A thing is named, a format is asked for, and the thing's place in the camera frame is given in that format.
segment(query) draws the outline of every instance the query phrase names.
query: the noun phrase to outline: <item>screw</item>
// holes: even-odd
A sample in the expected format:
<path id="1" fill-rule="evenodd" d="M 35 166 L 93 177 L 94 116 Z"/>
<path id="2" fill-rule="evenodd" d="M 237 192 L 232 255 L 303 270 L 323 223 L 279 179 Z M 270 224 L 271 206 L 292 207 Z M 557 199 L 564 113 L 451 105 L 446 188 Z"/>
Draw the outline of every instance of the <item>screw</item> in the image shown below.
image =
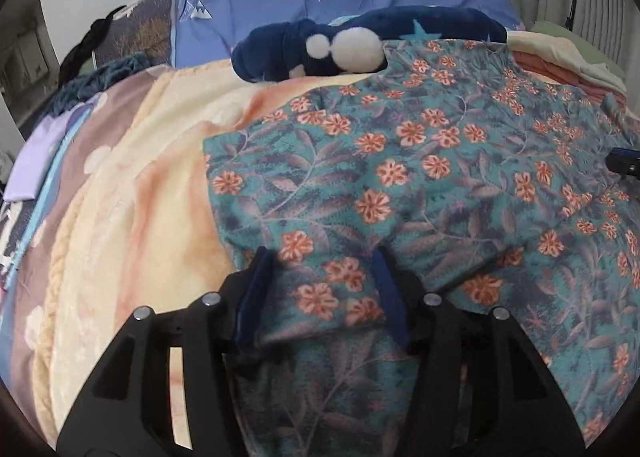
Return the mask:
<path id="1" fill-rule="evenodd" d="M 435 294 L 435 293 L 425 294 L 422 300 L 425 304 L 433 307 L 440 305 L 442 303 L 442 297 L 439 294 Z"/>
<path id="2" fill-rule="evenodd" d="M 218 305 L 222 301 L 220 293 L 207 293 L 202 297 L 202 303 L 206 306 Z"/>
<path id="3" fill-rule="evenodd" d="M 144 320 L 150 314 L 151 314 L 151 308 L 147 307 L 146 305 L 143 305 L 142 307 L 138 307 L 133 312 L 133 318 L 135 318 L 136 320 Z"/>
<path id="4" fill-rule="evenodd" d="M 496 320 L 508 320 L 510 316 L 511 313 L 504 307 L 496 307 L 494 309 L 494 318 Z"/>

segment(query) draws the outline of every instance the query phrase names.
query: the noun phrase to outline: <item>floral fabric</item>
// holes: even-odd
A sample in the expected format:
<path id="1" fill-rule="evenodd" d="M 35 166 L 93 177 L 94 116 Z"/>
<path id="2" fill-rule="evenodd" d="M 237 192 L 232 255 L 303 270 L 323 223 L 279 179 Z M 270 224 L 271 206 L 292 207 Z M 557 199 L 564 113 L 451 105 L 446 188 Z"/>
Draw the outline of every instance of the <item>floral fabric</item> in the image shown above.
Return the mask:
<path id="1" fill-rule="evenodd" d="M 257 359 L 232 376 L 256 455 L 391 455 L 417 366 L 384 329 L 385 244 L 462 309 L 511 310 L 587 443 L 638 378 L 637 122 L 523 72 L 504 45 L 389 42 L 388 68 L 204 143 L 237 267 L 277 249 Z"/>

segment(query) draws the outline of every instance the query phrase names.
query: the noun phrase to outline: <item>star print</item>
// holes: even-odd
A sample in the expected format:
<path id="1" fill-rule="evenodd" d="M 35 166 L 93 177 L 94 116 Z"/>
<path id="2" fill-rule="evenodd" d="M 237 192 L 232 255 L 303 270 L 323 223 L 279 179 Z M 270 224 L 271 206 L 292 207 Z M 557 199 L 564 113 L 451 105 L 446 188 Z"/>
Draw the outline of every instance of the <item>star print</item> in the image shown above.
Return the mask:
<path id="1" fill-rule="evenodd" d="M 441 36 L 441 33 L 427 33 L 420 22 L 414 19 L 414 34 L 401 34 L 400 38 L 402 40 L 437 40 Z"/>

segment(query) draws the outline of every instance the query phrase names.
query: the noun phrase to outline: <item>lavender cloth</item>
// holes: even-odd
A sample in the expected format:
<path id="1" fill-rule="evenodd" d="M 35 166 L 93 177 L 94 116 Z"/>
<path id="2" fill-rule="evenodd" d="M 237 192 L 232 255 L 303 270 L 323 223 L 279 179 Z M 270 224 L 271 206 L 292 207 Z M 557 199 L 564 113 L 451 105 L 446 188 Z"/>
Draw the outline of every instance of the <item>lavender cloth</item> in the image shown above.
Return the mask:
<path id="1" fill-rule="evenodd" d="M 7 202 L 35 199 L 47 175 L 51 160 L 65 137 L 69 120 L 82 103 L 59 117 L 45 116 L 22 147 L 9 176 L 3 198 Z"/>

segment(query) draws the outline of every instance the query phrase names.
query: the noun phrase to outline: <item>dark blue plush toy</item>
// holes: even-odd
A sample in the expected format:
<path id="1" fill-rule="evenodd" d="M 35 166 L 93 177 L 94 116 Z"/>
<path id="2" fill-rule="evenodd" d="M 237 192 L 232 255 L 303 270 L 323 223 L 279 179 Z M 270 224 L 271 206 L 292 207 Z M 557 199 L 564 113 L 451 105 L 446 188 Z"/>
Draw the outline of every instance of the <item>dark blue plush toy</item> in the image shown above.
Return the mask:
<path id="1" fill-rule="evenodd" d="M 231 60 L 236 74 L 249 82 L 376 72 L 386 66 L 383 40 L 438 38 L 505 44 L 507 32 L 478 10 L 400 6 L 336 27 L 308 18 L 262 26 L 236 46 Z"/>

